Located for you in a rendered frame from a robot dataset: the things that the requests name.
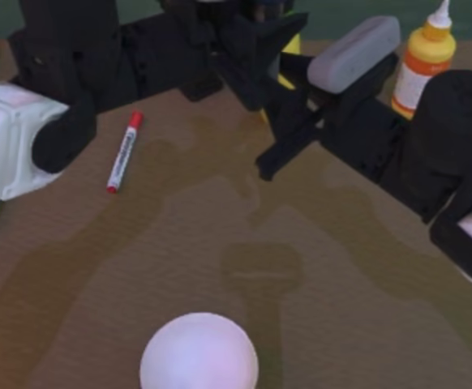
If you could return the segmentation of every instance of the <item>green background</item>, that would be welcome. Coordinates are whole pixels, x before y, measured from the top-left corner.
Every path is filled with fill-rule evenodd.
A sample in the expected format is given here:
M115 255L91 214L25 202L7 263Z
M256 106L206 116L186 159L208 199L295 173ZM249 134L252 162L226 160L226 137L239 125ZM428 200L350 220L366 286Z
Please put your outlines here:
M406 35L418 27L439 3L440 0L298 0L297 9L310 12L310 24L303 36L324 39L341 36L371 15L397 16ZM455 36L472 39L472 0L451 0L451 3ZM123 23L159 11L156 0L118 0L118 9ZM0 38L8 36L22 24L17 0L0 0Z

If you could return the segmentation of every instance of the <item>gray plastic part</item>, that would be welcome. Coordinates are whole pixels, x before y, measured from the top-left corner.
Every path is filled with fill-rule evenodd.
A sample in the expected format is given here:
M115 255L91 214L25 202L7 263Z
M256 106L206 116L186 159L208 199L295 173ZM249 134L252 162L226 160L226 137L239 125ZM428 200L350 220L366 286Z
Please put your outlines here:
M366 19L312 60L308 80L326 92L342 93L400 43L400 23L395 16Z

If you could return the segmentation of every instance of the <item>red marker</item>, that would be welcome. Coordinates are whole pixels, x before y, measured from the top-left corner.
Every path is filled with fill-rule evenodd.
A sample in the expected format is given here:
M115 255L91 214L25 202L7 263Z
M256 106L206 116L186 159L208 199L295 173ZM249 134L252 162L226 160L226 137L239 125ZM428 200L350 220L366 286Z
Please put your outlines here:
M137 132L139 131L140 123L142 123L143 120L144 115L139 111L135 111L131 115L131 120L128 124L124 139L122 140L119 153L117 154L114 168L109 176L107 191L110 193L117 193L121 186L122 178L124 177L124 172L128 166L131 151L133 150L133 145L137 139Z

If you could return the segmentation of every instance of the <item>bottle nozzle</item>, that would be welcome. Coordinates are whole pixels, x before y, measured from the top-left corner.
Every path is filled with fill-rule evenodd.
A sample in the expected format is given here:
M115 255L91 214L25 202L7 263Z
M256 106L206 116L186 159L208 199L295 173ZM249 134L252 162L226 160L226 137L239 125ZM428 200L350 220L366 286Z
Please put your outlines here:
M450 28L453 22L448 15L449 6L450 0L443 0L440 8L438 8L434 14L430 15L427 21L436 28Z

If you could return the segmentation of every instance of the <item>red cap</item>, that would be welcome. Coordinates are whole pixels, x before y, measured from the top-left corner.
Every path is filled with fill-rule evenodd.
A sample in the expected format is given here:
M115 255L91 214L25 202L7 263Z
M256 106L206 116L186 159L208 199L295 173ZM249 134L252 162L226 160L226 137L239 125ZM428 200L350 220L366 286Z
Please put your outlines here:
M138 130L140 127L140 123L142 123L143 120L144 115L140 111L134 111L131 115L130 123L128 124L128 126Z

